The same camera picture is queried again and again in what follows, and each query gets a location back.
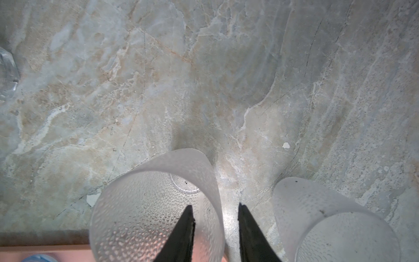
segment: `clear glass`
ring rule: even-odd
[[[12,54],[0,47],[0,100],[13,97],[19,79],[19,72]]]
[[[272,195],[290,262],[399,262],[391,227],[355,201],[313,181],[288,177]]]
[[[217,181],[207,157],[191,148],[156,157],[104,189],[89,231],[96,261],[153,261],[187,205],[196,221],[192,261],[221,261]]]

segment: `frosted plastic cup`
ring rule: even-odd
[[[391,227],[355,201],[313,181],[288,177],[272,195],[289,262],[399,262]]]
[[[96,261],[153,261],[187,205],[196,221],[192,261],[220,262],[225,242],[217,181],[207,157],[191,148],[158,156],[103,190],[89,230]]]

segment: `crack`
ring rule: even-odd
[[[300,151],[300,145],[298,145],[297,152],[295,153],[294,157],[291,159],[290,163],[291,163],[292,161],[294,161],[295,157],[296,157],[296,156],[297,156],[297,154],[298,154],[298,151]]]
[[[321,25],[321,22],[323,22],[323,19],[324,19],[324,17],[321,19],[320,24],[318,24],[317,30],[316,30],[316,32],[314,34],[314,37],[313,37],[313,41],[311,42],[310,49],[308,51],[307,63],[305,64],[305,72],[304,72],[303,79],[305,77],[305,74],[307,73],[307,66],[308,66],[308,60],[310,59],[311,48],[313,47],[314,40],[316,39],[316,35],[317,35],[317,32],[318,32],[318,29],[320,28],[320,25]]]
[[[109,179],[110,179],[110,178],[111,178],[111,176],[112,176],[113,171],[115,170],[115,167],[116,167],[116,165],[117,165],[117,163],[118,163],[119,157],[121,156],[122,150],[124,149],[125,144],[127,143],[127,140],[128,140],[128,137],[129,137],[129,133],[131,132],[132,126],[134,125],[134,122],[135,122],[135,118],[137,117],[137,115],[138,115],[138,112],[139,112],[139,111],[140,111],[140,110],[137,110],[137,112],[136,112],[136,114],[135,114],[134,120],[132,121],[131,127],[130,127],[130,129],[129,129],[129,131],[128,131],[127,138],[125,139],[125,142],[124,142],[124,144],[123,144],[123,146],[122,146],[121,150],[119,151],[118,158],[116,159],[116,162],[115,162],[114,168],[112,169],[111,173],[109,174],[109,177],[108,177],[107,181],[109,181]]]
[[[329,65],[327,66],[327,68],[326,68],[326,71],[325,71],[325,72],[328,72],[328,71],[329,71],[330,66],[332,65],[333,61],[335,60],[335,57],[336,57],[336,54],[337,54],[338,50],[339,50],[339,47],[338,47],[338,48],[336,48],[336,51],[334,52],[332,59],[330,59],[330,63],[329,63]]]
[[[342,31],[348,26],[348,23],[347,23],[347,21],[348,21],[348,14],[349,14],[349,12],[352,9],[352,7],[353,7],[354,4],[355,4],[355,0],[353,0],[352,3],[350,3],[350,5],[348,7],[348,10],[345,13],[345,17],[346,17],[345,18],[345,22],[344,22],[344,25],[342,26],[342,28],[341,28],[341,30],[340,30],[340,32],[338,34],[338,37],[335,40],[335,43],[339,40],[339,37],[342,35]]]
[[[289,23],[289,22],[290,22],[290,20],[291,20],[291,14],[294,12],[294,0],[290,0],[290,8],[291,8],[291,10],[290,10],[290,12],[288,13],[288,19],[287,19],[287,22],[286,22],[286,24],[285,24],[285,29],[284,29],[284,35],[283,35],[283,36],[285,36],[285,35],[286,35],[286,32],[287,32],[287,27],[288,27],[288,23]],[[284,44],[284,39],[285,39],[285,37],[283,37],[283,38],[282,38],[281,48],[279,49],[279,53],[280,53],[280,54],[282,54],[282,45]]]
[[[60,82],[60,84],[62,85],[62,88],[64,88],[64,90],[66,90],[68,93],[71,93],[66,87],[65,87],[65,85],[61,82],[61,80],[60,79],[58,79],[57,77],[55,77],[59,82]],[[96,112],[96,110],[93,110],[93,109],[91,109],[90,107],[88,107],[87,105],[85,105],[84,103],[83,103],[83,101],[81,101],[81,99],[80,98],[78,98],[77,99],[77,102],[80,102],[82,105],[84,105],[86,108],[88,108],[89,110],[91,110],[91,111],[93,111],[93,112],[95,112],[95,113],[97,113]]]
[[[256,197],[258,197],[259,195],[261,195],[261,197],[259,198],[259,200],[258,200],[258,202],[251,208],[251,211],[253,211],[253,210],[255,210],[255,208],[260,204],[260,203],[262,203],[262,200],[264,199],[264,197],[265,197],[265,195],[266,195],[266,193],[268,193],[269,191],[272,191],[273,190],[273,188],[274,188],[274,186],[275,186],[276,184],[272,184],[272,185],[270,185],[269,187],[265,187],[264,189],[262,189],[262,192],[260,192],[259,194],[257,194],[256,196],[255,196],[255,198]]]
[[[61,211],[58,215],[56,215],[55,217],[58,217],[59,215],[61,215],[61,213],[63,213],[64,211],[66,211],[67,209],[65,208],[63,211]]]
[[[132,9],[129,11],[129,13],[128,13],[128,19],[130,20],[130,21],[132,21],[132,14],[134,13],[134,10],[135,10],[135,8],[137,7],[137,4],[138,4],[138,2],[139,2],[140,0],[136,0],[135,1],[135,3],[134,3],[134,6],[132,7]]]
[[[236,231],[237,231],[237,228],[238,228],[238,226],[236,226],[235,228],[234,228],[234,230],[231,232],[231,234],[230,235],[228,235],[228,237],[226,238],[226,239],[229,239]]]
[[[174,56],[180,58],[182,61],[189,63],[193,66],[193,61],[189,58],[186,58],[178,53],[176,53],[175,51],[173,51],[172,49],[170,49],[169,47],[165,46],[160,40],[158,40],[157,38],[153,37],[152,35],[150,35],[149,33],[146,32],[146,30],[140,26],[134,26],[133,29],[128,31],[128,35],[131,33],[132,30],[134,29],[138,29],[140,32],[142,32],[144,35],[147,34],[152,40],[156,41],[156,43],[162,47],[162,49],[168,51],[169,53],[173,54]]]
[[[243,125],[240,127],[239,131],[242,131],[242,130],[246,129],[246,116],[249,113],[249,111],[256,106],[261,105],[267,99],[267,97],[269,97],[270,93],[274,89],[276,78],[277,78],[277,73],[275,73],[274,81],[272,82],[271,87],[270,87],[268,93],[265,95],[265,97],[260,102],[254,104],[251,107],[246,109],[246,112],[244,112],[244,115],[243,115]]]
[[[150,159],[150,158],[152,158],[152,157],[154,157],[155,155],[157,155],[157,154],[160,154],[160,153],[162,153],[161,151],[159,151],[159,152],[157,152],[157,153],[155,153],[154,155],[152,155],[152,156],[148,156],[148,157],[146,157],[146,159],[144,159],[143,161],[141,161],[138,165],[136,165],[136,166],[134,166],[133,168],[131,168],[131,170],[134,170],[135,168],[137,168],[137,167],[139,167],[142,163],[144,163],[145,161],[147,161],[148,159]]]
[[[283,98],[286,94],[288,94],[292,89],[294,89],[296,86],[300,85],[303,81],[301,80],[298,84],[296,84],[295,86],[293,86],[290,90],[288,90],[287,92],[285,92],[285,94],[283,94],[281,97],[279,97],[277,100],[275,100],[272,104],[269,105],[269,107],[263,111],[263,113],[261,114],[261,116],[276,102],[278,102],[278,100],[280,100],[281,98]]]

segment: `gray marble surface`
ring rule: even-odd
[[[0,104],[0,244],[86,243],[87,195],[191,147],[215,169],[230,261],[239,202],[286,260],[270,199],[287,176],[385,218],[419,261],[418,8],[1,0],[21,82]]]

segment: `marble floor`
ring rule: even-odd
[[[369,208],[419,261],[416,0],[0,0],[21,82],[0,102],[0,244],[84,244],[94,195],[178,148],[204,152],[226,252],[246,204],[315,180]]]

